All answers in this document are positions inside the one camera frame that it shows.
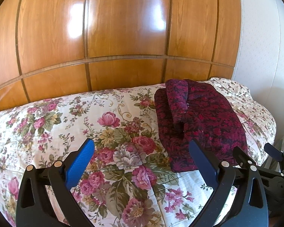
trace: wooden wall panel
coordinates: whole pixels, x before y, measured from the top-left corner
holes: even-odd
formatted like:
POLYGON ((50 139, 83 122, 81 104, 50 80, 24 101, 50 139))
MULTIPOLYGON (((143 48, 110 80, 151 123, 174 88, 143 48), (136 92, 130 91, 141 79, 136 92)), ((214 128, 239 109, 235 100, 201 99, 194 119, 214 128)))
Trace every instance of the wooden wall panel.
POLYGON ((24 79, 31 101, 88 91, 85 65, 65 66, 24 79))
POLYGON ((84 0, 22 0, 19 58, 23 73, 83 55, 84 0))
POLYGON ((209 78, 218 77, 218 78, 231 79, 232 74, 233 74, 232 67, 212 65, 209 78))
POLYGON ((169 55, 211 60, 217 0, 173 0, 169 55))
POLYGON ((173 78, 207 80, 210 67, 210 64, 190 60, 167 60, 164 81, 173 78))
POLYGON ((89 64, 93 90, 130 88, 161 82, 162 59, 111 60, 89 64))
POLYGON ((90 0, 88 56, 164 54, 168 0, 90 0))
POLYGON ((0 111, 28 103, 21 81, 0 89, 0 111))
POLYGON ((214 62, 235 66, 241 31, 241 0, 219 0, 214 62))
POLYGON ((15 25, 19 0, 4 0, 0 6, 0 84, 19 76, 15 25))

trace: floral bedspread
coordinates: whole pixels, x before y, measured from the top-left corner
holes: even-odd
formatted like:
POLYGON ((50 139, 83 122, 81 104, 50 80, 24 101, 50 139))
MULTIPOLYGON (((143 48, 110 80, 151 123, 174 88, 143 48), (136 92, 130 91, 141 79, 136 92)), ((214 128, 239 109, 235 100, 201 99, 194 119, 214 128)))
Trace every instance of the floral bedspread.
MULTIPOLYGON (((276 123, 249 90, 227 79, 212 84, 231 103, 260 165, 276 123)), ((173 173, 158 138, 154 93, 164 84, 46 99, 0 112, 0 211, 15 226, 20 183, 29 164, 51 166, 86 138, 95 154, 71 192, 95 226, 189 226, 212 193, 199 171, 173 173)), ((51 187, 60 221, 67 223, 51 187)), ((235 189, 218 221, 229 211, 235 189)))

